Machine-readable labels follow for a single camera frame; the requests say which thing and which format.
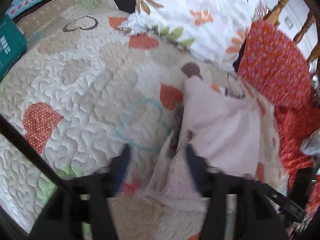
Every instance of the red floral fabric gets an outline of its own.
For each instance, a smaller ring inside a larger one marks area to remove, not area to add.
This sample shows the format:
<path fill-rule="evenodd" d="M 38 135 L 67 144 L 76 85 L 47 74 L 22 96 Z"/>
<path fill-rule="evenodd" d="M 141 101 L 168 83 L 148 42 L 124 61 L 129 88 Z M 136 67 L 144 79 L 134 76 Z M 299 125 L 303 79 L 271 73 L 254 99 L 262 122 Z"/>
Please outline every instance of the red floral fabric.
<path fill-rule="evenodd" d="M 310 156 L 300 152 L 304 139 L 320 128 L 320 108 L 304 107 L 296 110 L 288 107 L 275 108 L 275 116 L 280 136 L 279 156 L 283 167 L 289 174 L 288 189 L 291 190 L 298 169 L 312 167 Z M 320 205 L 320 176 L 311 194 L 308 212 L 312 212 Z"/>
<path fill-rule="evenodd" d="M 263 20 L 247 37 L 238 74 L 278 106 L 301 108 L 311 93 L 309 67 L 285 34 Z"/>
<path fill-rule="evenodd" d="M 276 105 L 279 156 L 290 176 L 289 190 L 298 169 L 313 165 L 310 156 L 300 152 L 300 146 L 320 128 L 320 108 L 309 105 L 311 77 L 308 70 L 303 55 L 285 34 L 262 20 L 252 24 L 238 74 Z M 319 204 L 320 182 L 317 182 L 307 211 L 316 210 Z"/>

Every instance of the orange heart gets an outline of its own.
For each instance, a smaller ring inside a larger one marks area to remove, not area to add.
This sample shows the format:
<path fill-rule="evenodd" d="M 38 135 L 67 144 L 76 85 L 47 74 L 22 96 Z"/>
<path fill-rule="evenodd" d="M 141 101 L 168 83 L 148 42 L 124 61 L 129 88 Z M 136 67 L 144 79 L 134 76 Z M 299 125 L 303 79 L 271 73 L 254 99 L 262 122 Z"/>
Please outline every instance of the orange heart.
<path fill-rule="evenodd" d="M 118 25 L 120 25 L 121 23 L 123 23 L 127 19 L 128 19 L 127 17 L 109 17 L 109 24 L 110 24 L 111 28 L 113 28 L 117 31 L 120 31 L 120 29 L 118 29 Z"/>
<path fill-rule="evenodd" d="M 261 162 L 258 162 L 256 177 L 261 183 L 264 183 L 264 165 Z"/>
<path fill-rule="evenodd" d="M 23 115 L 23 127 L 27 131 L 24 138 L 38 154 L 41 154 L 53 129 L 62 119 L 63 116 L 48 104 L 32 104 Z"/>
<path fill-rule="evenodd" d="M 174 110 L 183 101 L 183 93 L 177 88 L 161 84 L 160 101 L 165 109 Z"/>
<path fill-rule="evenodd" d="M 198 240 L 198 239 L 199 239 L 199 235 L 200 235 L 200 234 L 196 234 L 196 235 L 188 238 L 188 240 Z"/>
<path fill-rule="evenodd" d="M 150 38 L 148 34 L 130 36 L 129 48 L 137 49 L 154 49 L 159 46 L 159 42 L 155 38 Z"/>
<path fill-rule="evenodd" d="M 211 84 L 210 85 L 211 89 L 217 92 L 220 92 L 220 87 L 216 84 Z"/>

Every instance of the white towel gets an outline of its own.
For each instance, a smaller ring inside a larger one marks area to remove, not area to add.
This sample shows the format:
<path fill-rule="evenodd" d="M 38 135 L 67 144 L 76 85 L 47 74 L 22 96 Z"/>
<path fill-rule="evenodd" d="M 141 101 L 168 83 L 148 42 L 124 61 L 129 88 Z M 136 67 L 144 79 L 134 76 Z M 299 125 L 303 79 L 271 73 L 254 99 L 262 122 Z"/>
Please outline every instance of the white towel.
<path fill-rule="evenodd" d="M 227 97 L 198 77 L 185 81 L 183 103 L 177 153 L 174 155 L 170 148 L 171 133 L 144 194 L 172 208 L 204 212 L 207 199 L 195 189 L 185 157 L 186 144 L 191 143 L 209 166 L 218 167 L 226 174 L 255 174 L 260 148 L 260 110 L 255 98 Z"/>

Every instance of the wooden spindle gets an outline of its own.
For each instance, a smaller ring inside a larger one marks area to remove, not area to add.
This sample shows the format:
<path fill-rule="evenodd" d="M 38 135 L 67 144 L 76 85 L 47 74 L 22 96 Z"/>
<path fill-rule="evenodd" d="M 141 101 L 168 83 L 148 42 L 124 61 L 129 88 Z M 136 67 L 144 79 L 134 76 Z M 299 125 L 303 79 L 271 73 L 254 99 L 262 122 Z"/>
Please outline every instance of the wooden spindle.
<path fill-rule="evenodd" d="M 279 22 L 279 15 L 282 12 L 282 9 L 285 7 L 285 5 L 288 3 L 288 1 L 289 0 L 279 0 L 278 4 L 266 16 L 266 22 L 271 24 L 276 24 L 277 22 Z"/>
<path fill-rule="evenodd" d="M 311 63 L 314 60 L 316 60 L 319 56 L 320 56 L 320 41 L 318 41 L 317 45 L 311 51 L 311 54 L 308 57 L 307 62 Z"/>
<path fill-rule="evenodd" d="M 313 23 L 315 23 L 315 22 L 316 22 L 316 18 L 309 11 L 306 22 L 302 26 L 301 30 L 297 33 L 297 35 L 293 38 L 293 41 L 295 43 L 299 43 L 302 40 L 303 35 L 309 30 L 311 25 L 313 25 Z"/>

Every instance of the teal box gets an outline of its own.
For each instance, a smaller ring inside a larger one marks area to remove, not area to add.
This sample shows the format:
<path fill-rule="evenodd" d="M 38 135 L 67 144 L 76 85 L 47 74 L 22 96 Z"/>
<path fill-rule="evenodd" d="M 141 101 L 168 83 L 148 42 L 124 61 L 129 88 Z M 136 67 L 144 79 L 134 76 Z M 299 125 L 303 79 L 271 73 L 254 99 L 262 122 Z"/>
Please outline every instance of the teal box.
<path fill-rule="evenodd" d="M 8 17 L 0 19 L 0 81 L 26 52 L 27 41 Z"/>

